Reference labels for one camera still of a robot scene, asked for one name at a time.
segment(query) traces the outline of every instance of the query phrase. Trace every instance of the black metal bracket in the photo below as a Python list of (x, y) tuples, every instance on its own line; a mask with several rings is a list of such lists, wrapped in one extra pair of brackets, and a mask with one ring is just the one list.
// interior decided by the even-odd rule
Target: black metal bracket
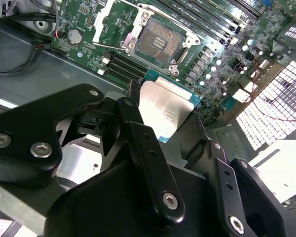
[(259, 236), (296, 237), (296, 221), (244, 160), (231, 162), (239, 180), (240, 195), (248, 222)]
[(0, 114), (0, 181), (49, 184), (62, 159), (61, 149), (86, 134), (102, 137), (103, 169), (121, 153), (123, 159), (132, 160), (150, 220), (163, 226), (183, 220), (182, 196), (137, 104), (126, 97), (104, 99), (98, 89), (86, 84)]

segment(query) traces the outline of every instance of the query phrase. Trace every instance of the black ram slot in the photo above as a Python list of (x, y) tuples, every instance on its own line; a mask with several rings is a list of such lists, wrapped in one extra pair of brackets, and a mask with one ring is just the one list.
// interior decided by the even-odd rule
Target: black ram slot
[(203, 12), (201, 12), (199, 10), (199, 12), (195, 9), (193, 9), (192, 7), (190, 6), (186, 6), (185, 9), (187, 11), (189, 11), (196, 19), (200, 19), (199, 21), (203, 21), (205, 22), (205, 24), (209, 25), (210, 27), (213, 28), (213, 30), (217, 31), (218, 33), (222, 34), (223, 36), (226, 35), (226, 36), (229, 36), (230, 34), (228, 32), (225, 32), (224, 30), (222, 30), (218, 25), (212, 23), (211, 21), (207, 20), (206, 19), (206, 16), (205, 18), (204, 17), (201, 17), (201, 14), (204, 14)]
[(132, 71), (133, 73), (137, 74), (139, 77), (140, 76), (145, 76), (145, 74), (147, 73), (147, 71), (142, 71), (140, 69), (134, 68), (131, 65), (127, 64), (126, 62), (120, 60), (119, 58), (114, 58), (113, 59), (113, 63), (121, 65), (122, 67), (126, 68), (129, 71)]
[(163, 4), (164, 6), (166, 6), (167, 8), (171, 9), (172, 11), (174, 11), (176, 14), (178, 14), (182, 19), (186, 20), (191, 26), (195, 26), (195, 28), (199, 29), (200, 31), (203, 31), (204, 33), (208, 34), (210, 37), (212, 37), (213, 39), (217, 40), (220, 43), (224, 43), (224, 40), (222, 40), (221, 38), (219, 38), (217, 35), (215, 35), (214, 33), (212, 33), (211, 31), (208, 31), (206, 28), (204, 29), (203, 26), (196, 24), (194, 21), (194, 19), (191, 19), (188, 16), (184, 16), (182, 15), (182, 13), (184, 13), (184, 11), (182, 11), (180, 8), (178, 8), (177, 6), (173, 6), (173, 5), (169, 5), (169, 3), (166, 0), (158, 0), (161, 4)]
[(138, 75), (136, 73), (134, 73), (134, 71), (132, 70), (128, 70), (127, 68), (125, 68), (124, 66), (122, 65), (119, 65), (119, 64), (116, 64), (115, 62), (112, 62), (110, 64), (110, 68), (116, 68), (116, 69), (119, 69), (121, 72), (124, 72), (126, 75), (131, 75), (137, 79), (142, 79), (144, 78), (145, 75)]
[(116, 74), (119, 74), (120, 77), (124, 77), (124, 78), (126, 78), (128, 81), (130, 81), (130, 80), (137, 80), (137, 79), (138, 79), (138, 78), (136, 78), (136, 77), (132, 77), (131, 75), (126, 74), (124, 71), (121, 71), (121, 70), (119, 70), (118, 68), (114, 68), (114, 67), (110, 67), (110, 68), (109, 68), (109, 73), (116, 73)]
[(224, 12), (220, 11), (219, 9), (216, 9), (216, 7), (214, 5), (212, 5), (212, 3), (208, 0), (192, 0), (193, 3), (198, 3), (199, 5), (203, 6), (203, 8), (207, 8), (208, 12), (217, 12), (219, 14), (219, 16), (217, 16), (218, 18), (221, 18), (221, 20), (224, 20), (228, 25), (230, 24), (230, 22), (233, 22), (234, 24), (236, 24), (237, 26), (239, 26), (240, 21), (237, 22), (235, 21), (235, 19), (233, 19), (232, 17), (230, 17), (229, 15), (225, 14)]
[(231, 4), (235, 5), (237, 8), (239, 8), (240, 10), (242, 10), (244, 13), (246, 13), (250, 18), (254, 19), (254, 20), (259, 20), (259, 18), (261, 17), (260, 13), (257, 13), (257, 11), (255, 11), (252, 7), (250, 7), (249, 5), (245, 6), (243, 5), (243, 1), (237, 1), (237, 0), (228, 0)]
[(132, 65), (132, 67), (134, 67), (134, 68), (137, 68), (137, 69), (139, 69), (139, 70), (141, 70), (141, 71), (143, 71), (143, 72), (145, 72), (145, 73), (147, 72), (147, 68), (141, 66), (141, 65), (138, 64), (138, 63), (133, 62), (132, 60), (128, 59), (128, 58), (125, 57), (125, 56), (122, 56), (122, 55), (120, 55), (120, 54), (118, 54), (118, 53), (115, 53), (115, 54), (114, 54), (114, 57), (120, 59), (121, 61), (125, 61), (125, 62), (127, 62), (129, 65)]
[(114, 77), (116, 77), (116, 78), (118, 78), (118, 79), (120, 79), (120, 80), (122, 80), (122, 81), (124, 81), (126, 83), (128, 83), (130, 81), (130, 79), (128, 77), (126, 77), (125, 75), (122, 75), (120, 73), (114, 72), (112, 70), (109, 70), (107, 72), (107, 74), (108, 75), (111, 75), (111, 76), (114, 76)]
[(133, 80), (141, 79), (140, 77), (130, 73), (129, 71), (124, 70), (123, 68), (120, 68), (118, 65), (111, 64), (110, 70), (114, 70), (115, 72), (119, 72), (120, 74), (125, 75), (126, 77), (129, 77), (130, 79), (133, 79)]
[(200, 5), (197, 1), (192, 0), (192, 3), (199, 7), (203, 12), (205, 12), (207, 15), (211, 16), (212, 18), (214, 18), (216, 21), (218, 21), (221, 25), (225, 26), (226, 28), (230, 28), (233, 27), (229, 24), (229, 22), (224, 21), (222, 18), (219, 18), (218, 16), (216, 16), (215, 14), (211, 13), (210, 11), (208, 11), (203, 5)]

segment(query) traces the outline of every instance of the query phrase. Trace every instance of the perforated metal panel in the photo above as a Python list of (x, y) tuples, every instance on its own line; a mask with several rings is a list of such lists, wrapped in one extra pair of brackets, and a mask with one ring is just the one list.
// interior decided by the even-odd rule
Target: perforated metal panel
[(16, 0), (0, 0), (0, 18), (13, 15), (12, 8), (15, 6), (15, 2)]
[(296, 130), (296, 62), (292, 61), (237, 117), (237, 121), (254, 150), (272, 144)]

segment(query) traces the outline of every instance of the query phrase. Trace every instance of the black cable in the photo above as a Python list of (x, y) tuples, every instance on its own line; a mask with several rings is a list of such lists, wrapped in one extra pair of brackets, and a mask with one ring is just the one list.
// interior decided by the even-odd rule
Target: black cable
[(39, 42), (32, 43), (32, 49), (28, 58), (23, 63), (21, 63), (16, 67), (13, 67), (8, 70), (0, 70), (0, 78), (16, 76), (21, 73), (24, 73), (27, 69), (29, 69), (31, 66), (33, 66), (36, 63), (36, 61), (40, 57), (43, 50), (44, 50), (44, 44), (41, 44)]
[(56, 22), (56, 16), (42, 12), (30, 12), (8, 16), (7, 18), (17, 21), (46, 21)]
[(19, 30), (19, 32), (24, 33), (25, 35), (28, 35), (36, 40), (42, 41), (42, 42), (51, 42), (51, 38), (45, 35), (42, 35), (36, 31), (33, 31), (29, 28), (27, 28), (26, 26), (22, 25), (21, 23), (13, 20), (13, 19), (9, 19), (8, 17), (3, 17), (0, 19), (3, 22), (6, 22), (7, 24), (17, 28)]

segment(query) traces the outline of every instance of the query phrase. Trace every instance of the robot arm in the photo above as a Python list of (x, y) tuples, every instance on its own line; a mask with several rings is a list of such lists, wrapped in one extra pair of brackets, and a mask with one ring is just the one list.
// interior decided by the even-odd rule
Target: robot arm
[(102, 172), (57, 195), (45, 237), (296, 237), (296, 223), (244, 160), (227, 164), (206, 141), (202, 175), (168, 165), (134, 100), (86, 84), (0, 114), (0, 184), (46, 195), (62, 149), (86, 134), (101, 136)]

